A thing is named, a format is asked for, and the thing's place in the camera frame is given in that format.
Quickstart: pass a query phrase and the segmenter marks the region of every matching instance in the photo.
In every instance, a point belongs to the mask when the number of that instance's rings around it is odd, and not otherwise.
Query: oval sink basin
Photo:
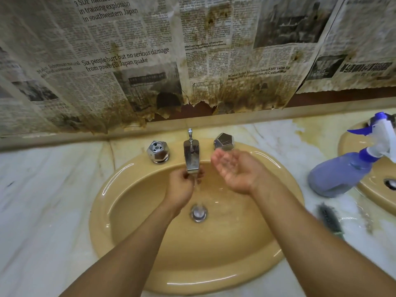
[[[235,286],[263,274],[283,254],[261,213],[249,196],[236,194],[210,165],[213,141],[200,139],[205,177],[189,204],[165,233],[145,289],[165,294],[192,295]],[[300,188],[276,159],[254,147],[251,152],[277,175],[303,203]],[[141,154],[103,185],[90,216],[90,234],[99,257],[134,231],[164,197],[169,172],[185,167],[183,142],[169,144],[170,159],[152,163]],[[207,209],[204,221],[191,218],[191,208]]]
[[[354,125],[351,129],[366,126],[366,122]],[[372,146],[370,136],[356,135],[345,132],[338,144],[338,155],[348,152],[359,152],[361,149]],[[370,173],[357,185],[358,189],[370,200],[389,213],[396,215],[396,190],[387,186],[387,180],[396,180],[396,165],[387,157],[382,157],[373,164]]]

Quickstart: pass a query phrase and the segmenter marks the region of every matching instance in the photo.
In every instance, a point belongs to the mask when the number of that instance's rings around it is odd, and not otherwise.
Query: brush
[[[318,213],[319,219],[322,220],[324,226],[326,226],[326,228],[330,230],[334,235],[338,236],[341,239],[344,239],[344,232],[333,208],[322,203],[318,205]]]

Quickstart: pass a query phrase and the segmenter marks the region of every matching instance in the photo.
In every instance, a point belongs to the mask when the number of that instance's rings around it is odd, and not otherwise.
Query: person's right arm
[[[216,149],[211,162],[235,192],[259,207],[308,297],[396,296],[396,281],[329,232],[247,152]]]

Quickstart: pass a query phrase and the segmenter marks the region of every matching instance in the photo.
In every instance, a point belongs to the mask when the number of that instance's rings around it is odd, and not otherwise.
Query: person's right hand
[[[261,181],[267,176],[273,177],[262,163],[246,151],[234,149],[225,152],[217,148],[210,161],[227,186],[236,193],[252,195]]]

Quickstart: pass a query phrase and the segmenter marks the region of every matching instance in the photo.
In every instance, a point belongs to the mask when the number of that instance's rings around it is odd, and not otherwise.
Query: person
[[[308,297],[395,296],[393,278],[329,232],[251,154],[216,149],[211,163],[231,190],[253,198]],[[161,204],[60,297],[140,296],[166,228],[193,188],[185,169],[172,171]]]

